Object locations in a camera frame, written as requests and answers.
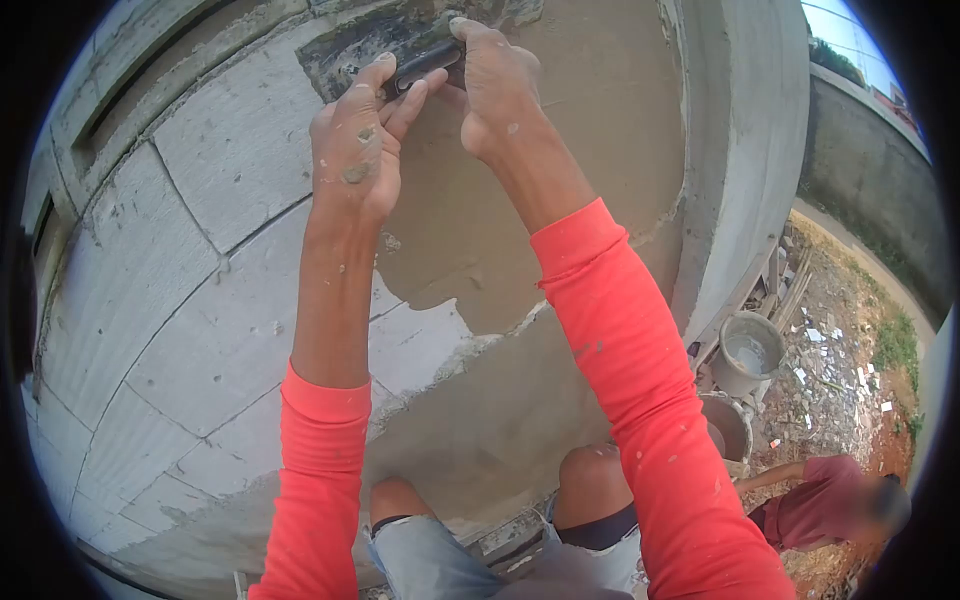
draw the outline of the orange sleeve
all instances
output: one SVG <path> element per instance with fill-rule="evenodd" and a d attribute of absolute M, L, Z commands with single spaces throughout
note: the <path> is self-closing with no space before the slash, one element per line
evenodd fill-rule
<path fill-rule="evenodd" d="M 350 548 L 360 512 L 370 383 L 322 388 L 288 365 L 280 395 L 280 496 L 264 574 L 249 597 L 356 598 Z"/>
<path fill-rule="evenodd" d="M 531 238 L 540 287 L 612 424 L 650 597 L 794 598 L 707 433 L 677 326 L 601 199 Z"/>

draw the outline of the cement bucket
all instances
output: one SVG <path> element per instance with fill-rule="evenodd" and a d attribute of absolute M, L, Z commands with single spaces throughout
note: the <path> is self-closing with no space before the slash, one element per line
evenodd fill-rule
<path fill-rule="evenodd" d="M 743 409 L 737 402 L 725 402 L 715 397 L 706 396 L 701 400 L 704 402 L 701 412 L 707 418 L 707 433 L 720 456 L 737 463 L 746 462 L 754 451 L 754 432 Z"/>
<path fill-rule="evenodd" d="M 741 310 L 720 326 L 713 380 L 730 396 L 744 397 L 761 381 L 776 377 L 785 356 L 786 346 L 777 328 L 758 314 Z"/>

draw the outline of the trowel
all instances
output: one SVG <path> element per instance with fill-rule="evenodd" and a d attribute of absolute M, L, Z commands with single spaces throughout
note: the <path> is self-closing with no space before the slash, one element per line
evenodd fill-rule
<path fill-rule="evenodd" d="M 542 13 L 543 0 L 396 0 L 374 5 L 310 41 L 299 48 L 297 59 L 330 103 L 347 91 L 362 66 L 393 52 L 396 73 L 383 88 L 389 101 L 437 68 L 447 69 L 449 82 L 463 87 L 466 48 L 450 35 L 451 18 L 465 16 L 509 33 Z"/>

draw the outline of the red shirt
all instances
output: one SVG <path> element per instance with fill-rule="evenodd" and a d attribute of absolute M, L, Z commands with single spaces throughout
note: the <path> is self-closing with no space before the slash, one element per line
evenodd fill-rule
<path fill-rule="evenodd" d="M 860 465 L 847 454 L 807 459 L 806 483 L 772 498 L 763 507 L 764 537 L 781 551 L 803 548 L 824 537 L 846 540 L 861 477 Z"/>
<path fill-rule="evenodd" d="M 612 424 L 634 491 L 651 598 L 794 598 L 707 433 L 670 309 L 603 201 L 538 231 L 540 288 Z M 280 387 L 283 465 L 258 598 L 356 598 L 370 385 Z"/>

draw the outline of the weeds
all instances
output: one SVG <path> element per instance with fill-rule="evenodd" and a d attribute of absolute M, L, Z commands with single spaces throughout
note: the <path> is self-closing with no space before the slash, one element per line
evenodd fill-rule
<path fill-rule="evenodd" d="M 924 417 L 926 417 L 926 413 L 914 415 L 906 423 L 906 430 L 910 432 L 910 440 L 914 444 L 917 443 L 917 438 L 920 437 L 920 432 L 924 428 Z"/>
<path fill-rule="evenodd" d="M 874 296 L 880 299 L 887 298 L 887 291 L 880 287 L 880 284 L 876 282 L 874 276 L 867 273 L 867 271 L 860 266 L 860 263 L 856 262 L 853 258 L 847 259 L 847 268 L 850 269 L 856 276 L 863 279 L 867 286 L 870 288 L 870 291 L 874 293 Z M 876 301 L 873 298 L 867 298 L 866 301 L 868 306 L 874 306 Z"/>
<path fill-rule="evenodd" d="M 917 383 L 920 376 L 917 361 L 917 332 L 913 323 L 903 311 L 898 311 L 892 320 L 884 321 L 876 326 L 876 349 L 874 364 L 878 369 L 886 371 L 903 366 L 910 375 L 910 385 L 917 392 Z"/>

